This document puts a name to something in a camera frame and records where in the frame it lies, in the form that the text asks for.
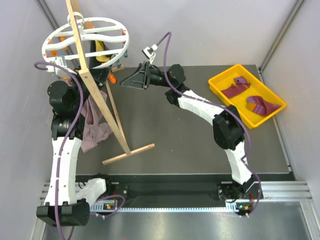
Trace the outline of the white round clip hanger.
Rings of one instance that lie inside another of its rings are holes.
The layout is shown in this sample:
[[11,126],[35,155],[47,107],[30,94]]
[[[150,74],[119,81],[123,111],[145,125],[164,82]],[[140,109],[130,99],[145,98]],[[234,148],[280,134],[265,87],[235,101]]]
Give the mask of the white round clip hanger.
[[[105,62],[94,69],[110,67],[120,58],[127,55],[127,49],[130,43],[130,36],[127,28],[117,20],[107,17],[86,17],[79,12],[72,13],[77,26],[78,37],[75,37],[75,31],[71,21],[71,16],[67,16],[67,23],[54,30],[44,40],[41,47],[41,54],[44,61],[49,62],[57,57],[54,52],[60,53],[69,47],[77,47],[82,44],[82,52],[86,60],[90,57],[101,55],[112,55],[108,62]],[[90,53],[90,42],[101,41],[108,50]]]

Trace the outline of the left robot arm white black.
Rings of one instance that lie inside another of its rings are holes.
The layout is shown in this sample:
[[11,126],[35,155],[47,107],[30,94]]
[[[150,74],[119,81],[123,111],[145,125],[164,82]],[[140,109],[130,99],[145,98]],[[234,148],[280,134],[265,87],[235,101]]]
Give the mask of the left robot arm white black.
[[90,93],[78,76],[68,68],[49,62],[36,62],[39,70],[68,75],[73,83],[55,81],[47,89],[52,107],[51,139],[53,148],[49,189],[44,203],[36,209],[36,216],[52,227],[85,226],[96,200],[109,198],[114,191],[108,177],[94,175],[76,191],[76,168],[83,141],[85,118],[81,110]]

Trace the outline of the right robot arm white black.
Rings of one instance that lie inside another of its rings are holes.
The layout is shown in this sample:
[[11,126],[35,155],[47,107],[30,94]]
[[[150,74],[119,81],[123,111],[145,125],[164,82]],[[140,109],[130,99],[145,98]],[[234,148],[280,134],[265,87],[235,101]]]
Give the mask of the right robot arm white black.
[[166,99],[172,105],[189,111],[207,121],[213,128],[216,144],[225,150],[231,167],[230,189],[239,198],[245,198],[252,191],[254,175],[248,169],[245,156],[245,131],[237,108],[233,105],[212,105],[198,96],[184,82],[185,72],[180,64],[174,64],[166,71],[145,61],[136,71],[121,81],[122,87],[145,90],[150,85],[168,87]]

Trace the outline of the pink sock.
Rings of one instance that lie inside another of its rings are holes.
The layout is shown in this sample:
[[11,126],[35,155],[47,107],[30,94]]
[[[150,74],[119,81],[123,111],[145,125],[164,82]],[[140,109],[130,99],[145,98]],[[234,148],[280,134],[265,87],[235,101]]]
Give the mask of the pink sock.
[[106,140],[113,131],[107,122],[100,123],[103,114],[91,95],[84,102],[81,114],[85,121],[80,147],[86,153]]

